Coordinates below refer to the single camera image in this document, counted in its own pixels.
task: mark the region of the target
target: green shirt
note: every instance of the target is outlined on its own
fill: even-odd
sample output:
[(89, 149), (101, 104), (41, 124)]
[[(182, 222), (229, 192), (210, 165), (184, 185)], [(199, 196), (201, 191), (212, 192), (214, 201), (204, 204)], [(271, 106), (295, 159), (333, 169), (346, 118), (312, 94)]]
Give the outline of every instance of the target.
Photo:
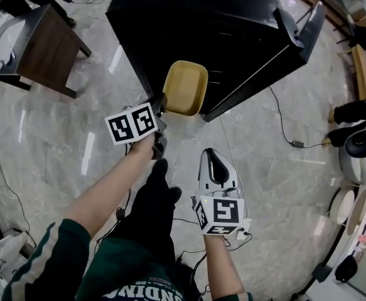
[[(84, 276), (89, 242), (87, 230), (70, 219), (51, 224), (2, 300), (184, 301), (172, 269), (133, 241), (104, 239)], [(245, 293), (219, 300), (252, 297)]]

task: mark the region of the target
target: shoe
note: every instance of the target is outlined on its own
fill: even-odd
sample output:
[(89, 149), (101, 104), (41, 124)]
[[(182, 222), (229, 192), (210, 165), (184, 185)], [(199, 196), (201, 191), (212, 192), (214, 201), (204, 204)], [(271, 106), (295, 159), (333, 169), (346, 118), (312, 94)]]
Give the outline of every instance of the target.
[(168, 172), (169, 164), (168, 161), (164, 158), (156, 161), (156, 163), (152, 167), (152, 173), (160, 173), (162, 175), (166, 175)]
[(322, 140), (322, 143), (321, 144), (322, 144), (323, 147), (327, 147), (327, 146), (331, 145), (331, 140), (329, 138), (325, 137)]
[(335, 108), (336, 106), (331, 107), (328, 114), (328, 123), (333, 124), (335, 122)]
[(73, 18), (70, 18), (70, 17), (67, 18), (66, 22), (71, 29), (74, 29), (74, 27), (77, 25), (77, 22)]
[(173, 204), (176, 204), (178, 202), (178, 200), (181, 198), (182, 193), (183, 193), (183, 191), (181, 190), (181, 188), (172, 187), (171, 189), (169, 189), (168, 196), (170, 197), (171, 202)]

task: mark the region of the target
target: yellow bowl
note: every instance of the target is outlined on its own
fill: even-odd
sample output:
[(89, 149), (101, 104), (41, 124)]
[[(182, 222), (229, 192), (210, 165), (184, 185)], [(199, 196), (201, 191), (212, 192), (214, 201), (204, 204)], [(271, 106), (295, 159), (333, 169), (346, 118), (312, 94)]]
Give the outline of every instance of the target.
[(200, 112), (208, 85), (208, 70), (189, 61), (178, 60), (169, 69), (163, 92), (168, 112), (195, 116)]

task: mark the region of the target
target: forearm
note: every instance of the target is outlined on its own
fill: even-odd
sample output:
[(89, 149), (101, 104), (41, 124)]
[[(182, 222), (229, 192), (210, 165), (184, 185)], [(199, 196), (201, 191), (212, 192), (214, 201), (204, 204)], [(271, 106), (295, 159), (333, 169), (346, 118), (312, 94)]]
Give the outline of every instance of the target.
[(244, 293), (244, 286), (235, 269), (222, 236), (204, 235), (207, 251), (208, 280), (212, 300)]
[(152, 154), (152, 150), (130, 151), (110, 172), (72, 203), (65, 218), (81, 224), (94, 237), (120, 205), (151, 160)]

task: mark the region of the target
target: marble floor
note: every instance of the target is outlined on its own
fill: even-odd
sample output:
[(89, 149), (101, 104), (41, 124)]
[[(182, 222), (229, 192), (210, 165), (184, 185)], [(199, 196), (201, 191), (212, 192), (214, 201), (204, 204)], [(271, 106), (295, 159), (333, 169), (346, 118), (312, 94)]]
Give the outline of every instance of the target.
[[(89, 59), (76, 62), (67, 83), (77, 91), (77, 99), (39, 85), (25, 92), (0, 83), (0, 163), (8, 184), (20, 195), (36, 240), (62, 217), (70, 202), (124, 155), (124, 146), (112, 145), (104, 117), (146, 98), (105, 20), (109, 0), (98, 5), (60, 3), (77, 20), (75, 31), (93, 51)], [(295, 19), (307, 9), (298, 0), (283, 0), (283, 4)], [(272, 86), (287, 137), (306, 145), (318, 144), (328, 131), (330, 105), (352, 99), (352, 79), (336, 55), (340, 47), (335, 42), (340, 37), (332, 29), (326, 21), (309, 63)], [(288, 145), (268, 88), (221, 116), (232, 156), (220, 119), (209, 124), (199, 117), (166, 114), (164, 119), (168, 124), (168, 182), (183, 190), (176, 217), (195, 220), (190, 196), (198, 187), (202, 150), (213, 147), (234, 159), (243, 179), (254, 236), (232, 252), (235, 264), (256, 301), (287, 300), (311, 278), (339, 230), (325, 217), (342, 181), (337, 151)], [(87, 148), (88, 139), (93, 139), (92, 151)], [(150, 166), (134, 185), (133, 197), (149, 171)], [(17, 199), (1, 174), (0, 224), (3, 230), (26, 228)], [(175, 221), (172, 236), (177, 254), (203, 248), (200, 230), (193, 224)], [(232, 238), (231, 244), (236, 247), (240, 242)], [(201, 256), (185, 254), (184, 260), (193, 266)], [(199, 267), (196, 280), (203, 290), (206, 262)]]

